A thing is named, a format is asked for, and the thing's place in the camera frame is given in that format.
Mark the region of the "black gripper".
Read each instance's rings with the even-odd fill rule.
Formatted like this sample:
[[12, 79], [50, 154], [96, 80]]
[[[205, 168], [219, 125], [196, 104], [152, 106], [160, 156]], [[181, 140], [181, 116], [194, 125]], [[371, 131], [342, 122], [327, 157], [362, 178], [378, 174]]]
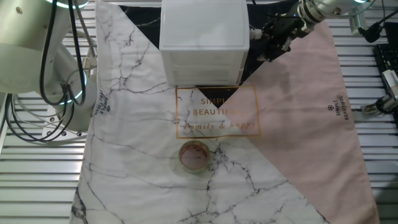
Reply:
[[[290, 51], [291, 36], [293, 31], [298, 30], [303, 26], [303, 20], [299, 16], [279, 16], [271, 19], [264, 25], [264, 35], [270, 39], [287, 37], [283, 44], [279, 45], [280, 50], [284, 52]], [[274, 43], [267, 39], [259, 43], [259, 56], [258, 61], [273, 61], [275, 59]]]

